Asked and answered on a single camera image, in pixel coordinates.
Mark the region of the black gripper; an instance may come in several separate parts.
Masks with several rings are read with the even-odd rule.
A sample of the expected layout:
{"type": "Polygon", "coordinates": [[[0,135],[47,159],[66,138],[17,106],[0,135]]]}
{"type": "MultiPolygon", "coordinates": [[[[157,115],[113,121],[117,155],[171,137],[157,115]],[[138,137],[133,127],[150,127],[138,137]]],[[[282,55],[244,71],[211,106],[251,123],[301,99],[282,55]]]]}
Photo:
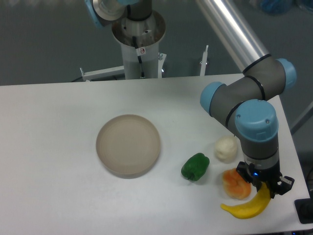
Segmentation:
{"type": "Polygon", "coordinates": [[[276,195],[284,195],[289,192],[295,181],[292,177],[282,176],[279,161],[268,169],[256,169],[253,163],[239,162],[236,171],[247,183],[255,186],[257,191],[262,183],[266,183],[272,199],[276,195]]]}

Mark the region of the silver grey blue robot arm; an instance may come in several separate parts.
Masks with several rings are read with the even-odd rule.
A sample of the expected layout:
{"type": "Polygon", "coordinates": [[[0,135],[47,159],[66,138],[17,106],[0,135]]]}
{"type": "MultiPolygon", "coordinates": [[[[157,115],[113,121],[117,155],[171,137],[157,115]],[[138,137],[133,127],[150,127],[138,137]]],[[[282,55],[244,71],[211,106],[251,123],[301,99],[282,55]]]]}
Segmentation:
{"type": "MultiPolygon", "coordinates": [[[[155,78],[158,53],[151,52],[164,36],[165,23],[150,0],[88,0],[97,26],[112,25],[115,39],[131,51],[123,56],[127,79],[155,78]],[[151,53],[152,58],[144,57],[151,53]]],[[[244,20],[233,1],[199,0],[201,12],[233,58],[243,77],[226,85],[212,82],[200,97],[203,109],[240,140],[244,160],[237,172],[257,189],[265,184],[270,197],[290,191],[294,179],[280,172],[278,119],[269,100],[296,82],[286,59],[274,59],[244,20]]]]}

